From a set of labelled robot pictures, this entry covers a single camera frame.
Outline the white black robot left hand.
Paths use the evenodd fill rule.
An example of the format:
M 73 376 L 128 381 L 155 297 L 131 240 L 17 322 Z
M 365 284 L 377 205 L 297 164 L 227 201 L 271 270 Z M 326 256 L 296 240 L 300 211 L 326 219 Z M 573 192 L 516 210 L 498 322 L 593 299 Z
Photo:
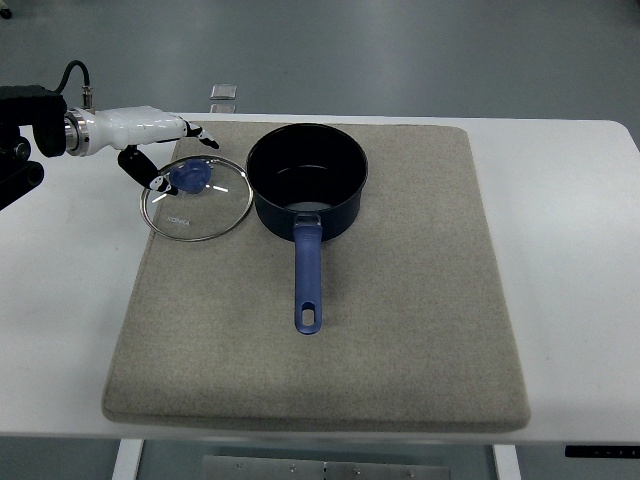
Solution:
M 105 147 L 119 152 L 118 165 L 139 185 L 163 194 L 179 189 L 138 150 L 140 145 L 196 138 L 217 149 L 218 142 L 202 126 L 150 106 L 126 107 L 94 113 L 72 109 L 65 114 L 66 152 L 90 156 Z

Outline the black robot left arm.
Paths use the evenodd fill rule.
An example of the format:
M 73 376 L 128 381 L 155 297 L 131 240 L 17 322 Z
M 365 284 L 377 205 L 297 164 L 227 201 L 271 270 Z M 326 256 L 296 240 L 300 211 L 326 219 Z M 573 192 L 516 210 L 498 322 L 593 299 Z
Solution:
M 89 147 L 87 121 L 71 110 L 62 95 L 73 68 L 83 75 L 83 108 L 93 114 L 90 74 L 80 60 L 69 62 L 58 86 L 1 88 L 1 207 L 6 208 L 38 187 L 45 177 L 41 163 L 30 158 L 32 148 L 46 158 L 84 154 Z

